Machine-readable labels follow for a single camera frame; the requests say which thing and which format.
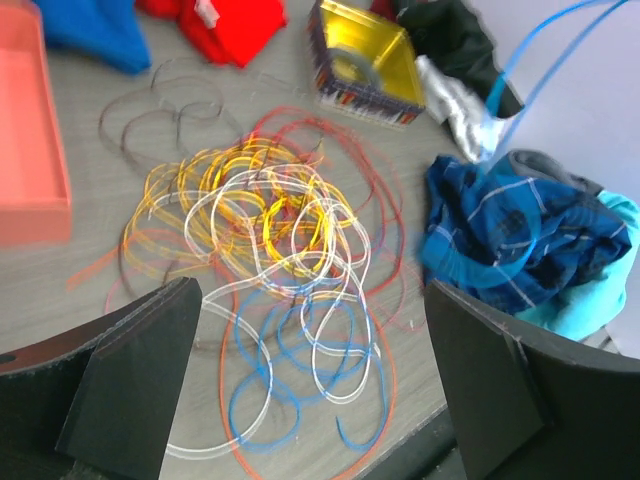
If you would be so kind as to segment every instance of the table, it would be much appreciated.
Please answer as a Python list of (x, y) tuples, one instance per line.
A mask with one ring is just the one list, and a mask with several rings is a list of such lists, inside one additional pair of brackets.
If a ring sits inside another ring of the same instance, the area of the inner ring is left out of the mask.
[[(253, 62), (253, 71), (284, 80), (301, 91), (308, 90), (309, 73), (302, 39), (303, 25), (312, 3), (312, 0), (289, 2), (289, 26)], [(174, 25), (149, 18), (143, 18), (142, 25), (154, 55), (154, 66), (176, 57), (195, 57)], [(73, 240), (60, 247), (0, 252), (0, 302), (4, 306), (0, 320), (0, 351), (43, 340), (102, 314), (107, 291), (118, 276), (114, 263), (73, 291), (67, 291), (66, 281), (116, 245), (122, 226), (141, 195), (143, 178), (136, 175), (121, 156), (105, 149), (98, 137), (97, 124), (109, 101), (148, 85), (149, 76), (126, 77), (93, 59), (69, 52), (50, 52), (49, 66), (71, 177)], [(296, 98), (287, 91), (288, 87), (280, 88), (273, 81), (271, 85), (256, 83), (249, 76), (230, 69), (211, 70), (206, 75), (223, 91), (226, 107), (243, 129), (251, 128), (267, 111), (281, 104), (315, 108), (308, 99)], [(118, 110), (111, 121), (123, 125), (125, 118), (137, 108), (140, 106), (131, 105)], [(453, 143), (426, 115), (418, 118), (407, 131), (396, 132), (333, 112), (317, 112), (356, 129), (392, 159), (404, 190), (403, 217), (411, 250), (423, 226), (425, 170), (438, 153), (456, 153)], [(196, 143), (198, 147), (222, 146), (234, 138), (233, 132), (224, 128), (200, 133), (200, 137), (194, 136), (193, 148)], [(164, 160), (178, 159), (175, 149), (171, 150), (173, 144), (167, 143), (166, 125), (162, 122), (145, 126), (144, 131), (136, 135), (135, 142), (140, 149), (155, 149), (154, 154)], [(331, 156), (331, 151), (327, 151), (327, 155)], [(358, 198), (361, 176), (352, 166), (334, 161), (333, 175), (329, 180), (346, 192), (349, 199)], [(372, 275), (385, 268), (373, 264)], [(201, 279), (205, 290), (207, 281), (207, 278)], [(134, 285), (142, 294), (157, 283), (139, 279)], [(377, 300), (392, 308), (398, 292), (397, 286), (387, 289), (377, 296)], [(122, 296), (119, 303), (124, 301), (126, 298)], [(409, 285), (404, 316), (421, 322), (424, 315), (421, 288), (416, 281)], [(222, 322), (206, 313), (202, 315), (200, 338), (213, 338), (221, 331)], [(444, 405), (428, 333), (409, 334), (390, 327), (388, 338), (398, 375), (396, 413), (388, 434), (368, 465)], [(229, 360), (228, 363), (226, 383), (230, 392), (249, 370), (241, 361)], [(171, 434), (172, 442), (197, 448), (225, 441), (217, 400), (217, 369), (215, 351), (192, 355)], [(246, 395), (246, 401), (241, 403), (239, 418), (254, 418), (262, 404), (264, 391), (258, 387), (250, 391), (252, 394)], [(335, 425), (336, 414), (343, 419), (350, 437), (364, 442), (375, 432), (381, 413), (379, 385), (372, 379), (363, 395), (351, 405), (336, 409), (329, 403), (320, 403), (303, 410), (300, 431), (295, 441), (284, 448), (275, 453), (246, 453), (245, 456), (265, 479), (331, 478), (360, 456), (340, 440)], [(284, 433), (294, 420), (291, 414), (286, 407), (270, 407), (255, 439), (269, 441)], [(232, 455), (203, 462), (166, 457), (161, 474), (166, 480), (245, 477)]]

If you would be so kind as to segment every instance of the plaid shirt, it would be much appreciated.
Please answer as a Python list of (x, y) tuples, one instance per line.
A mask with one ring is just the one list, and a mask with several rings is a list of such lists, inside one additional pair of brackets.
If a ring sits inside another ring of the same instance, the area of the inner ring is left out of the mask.
[(426, 280), (509, 314), (592, 280), (631, 248), (615, 213), (559, 182), (485, 174), (443, 155), (427, 171), (427, 186)]

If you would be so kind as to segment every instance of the red container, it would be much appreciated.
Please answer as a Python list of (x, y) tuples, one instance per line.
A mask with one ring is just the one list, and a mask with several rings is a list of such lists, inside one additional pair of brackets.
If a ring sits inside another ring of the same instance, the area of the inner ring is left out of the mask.
[(69, 176), (40, 12), (0, 0), (0, 246), (71, 237)]

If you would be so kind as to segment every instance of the red cloth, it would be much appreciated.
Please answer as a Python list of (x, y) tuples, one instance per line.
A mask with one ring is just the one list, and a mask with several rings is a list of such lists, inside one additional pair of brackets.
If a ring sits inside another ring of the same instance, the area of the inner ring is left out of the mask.
[(196, 1), (136, 0), (136, 5), (149, 15), (177, 20), (185, 37), (207, 60), (240, 68), (287, 24), (281, 0), (204, 0), (217, 17), (207, 23)]
[(393, 0), (373, 0), (369, 11), (396, 23), (396, 14), (393, 11)]

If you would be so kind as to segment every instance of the blue fabric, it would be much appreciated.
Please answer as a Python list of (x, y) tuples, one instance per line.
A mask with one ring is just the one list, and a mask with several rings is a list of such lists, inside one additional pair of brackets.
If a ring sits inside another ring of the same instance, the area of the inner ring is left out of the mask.
[(427, 281), (437, 278), (515, 314), (591, 281), (630, 250), (625, 223), (597, 198), (502, 174), (505, 161), (485, 174), (439, 156), (427, 171)]
[(33, 0), (42, 13), (45, 41), (101, 58), (130, 74), (151, 66), (138, 26), (135, 0)]
[(627, 224), (631, 249), (593, 280), (567, 288), (551, 300), (516, 315), (571, 340), (580, 341), (618, 315), (627, 299), (625, 285), (640, 245), (640, 209), (623, 195), (602, 191), (598, 199)]

